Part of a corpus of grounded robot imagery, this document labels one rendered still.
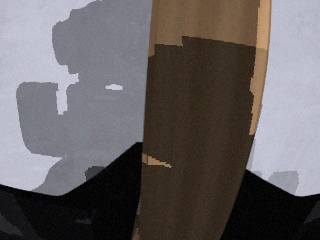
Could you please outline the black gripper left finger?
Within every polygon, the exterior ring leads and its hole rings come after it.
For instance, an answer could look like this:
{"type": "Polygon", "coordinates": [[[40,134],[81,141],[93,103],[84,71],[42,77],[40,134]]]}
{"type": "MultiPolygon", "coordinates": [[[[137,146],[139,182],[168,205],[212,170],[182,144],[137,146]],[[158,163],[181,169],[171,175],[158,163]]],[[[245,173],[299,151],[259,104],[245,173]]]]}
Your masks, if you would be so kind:
{"type": "Polygon", "coordinates": [[[140,201],[143,141],[65,195],[0,184],[0,231],[24,240],[131,240],[140,201]]]}

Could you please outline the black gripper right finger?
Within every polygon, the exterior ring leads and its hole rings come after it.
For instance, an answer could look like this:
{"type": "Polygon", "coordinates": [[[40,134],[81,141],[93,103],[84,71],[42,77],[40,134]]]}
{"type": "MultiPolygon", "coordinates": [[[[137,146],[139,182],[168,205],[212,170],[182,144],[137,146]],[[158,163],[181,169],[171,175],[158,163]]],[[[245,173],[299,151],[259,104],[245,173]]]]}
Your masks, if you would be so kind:
{"type": "Polygon", "coordinates": [[[299,240],[320,224],[320,193],[295,196],[245,169],[220,240],[299,240]]]}

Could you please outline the dark brown wooden post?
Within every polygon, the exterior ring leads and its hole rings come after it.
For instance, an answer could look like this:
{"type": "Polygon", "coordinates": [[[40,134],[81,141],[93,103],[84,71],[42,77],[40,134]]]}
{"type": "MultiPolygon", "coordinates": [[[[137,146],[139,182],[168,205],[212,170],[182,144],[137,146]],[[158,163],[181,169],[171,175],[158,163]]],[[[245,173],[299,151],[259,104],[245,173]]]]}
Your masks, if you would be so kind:
{"type": "Polygon", "coordinates": [[[135,217],[135,225],[133,225],[133,235],[131,240],[140,240],[140,228],[139,228],[139,223],[140,223],[140,215],[136,215],[135,217]]]}

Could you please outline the brown wooden board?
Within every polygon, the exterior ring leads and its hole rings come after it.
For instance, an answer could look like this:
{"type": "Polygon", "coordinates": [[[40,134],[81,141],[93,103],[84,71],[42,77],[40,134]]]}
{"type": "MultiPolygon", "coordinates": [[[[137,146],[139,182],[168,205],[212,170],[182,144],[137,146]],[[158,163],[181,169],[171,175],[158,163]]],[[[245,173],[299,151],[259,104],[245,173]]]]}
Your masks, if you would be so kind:
{"type": "Polygon", "coordinates": [[[140,240],[220,240],[251,155],[272,0],[152,0],[140,240]]]}

